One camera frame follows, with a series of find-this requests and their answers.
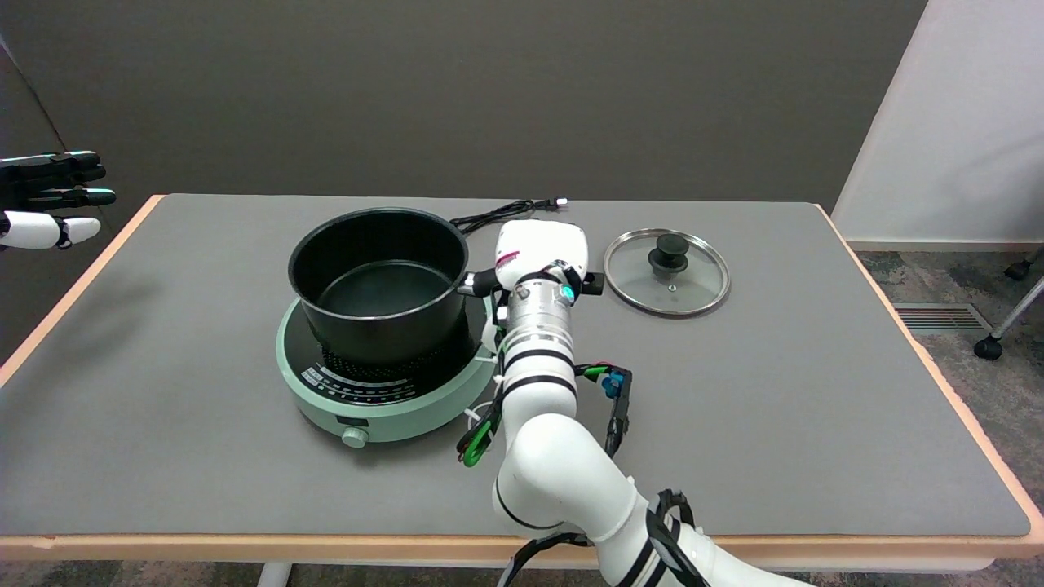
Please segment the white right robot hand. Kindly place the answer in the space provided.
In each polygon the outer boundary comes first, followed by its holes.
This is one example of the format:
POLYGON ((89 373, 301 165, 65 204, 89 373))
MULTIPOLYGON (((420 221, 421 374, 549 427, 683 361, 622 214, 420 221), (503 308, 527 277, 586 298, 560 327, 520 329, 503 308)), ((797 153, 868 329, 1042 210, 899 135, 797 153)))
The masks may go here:
POLYGON ((491 352, 511 335, 550 330, 571 334, 571 312, 590 289, 600 294, 590 271, 588 238, 577 224, 511 220, 500 227, 491 271, 477 272, 473 294, 495 297, 482 331, 491 352))

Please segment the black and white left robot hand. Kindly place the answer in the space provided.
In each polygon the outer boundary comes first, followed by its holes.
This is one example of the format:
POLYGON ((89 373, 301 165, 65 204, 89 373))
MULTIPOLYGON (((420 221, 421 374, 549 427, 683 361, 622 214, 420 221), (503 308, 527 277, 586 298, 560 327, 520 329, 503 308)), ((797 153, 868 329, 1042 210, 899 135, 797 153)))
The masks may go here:
POLYGON ((113 190, 90 183, 106 175, 98 152, 41 152, 1 162, 2 249, 70 249, 100 234, 101 220, 63 217, 56 210, 101 207, 113 190))

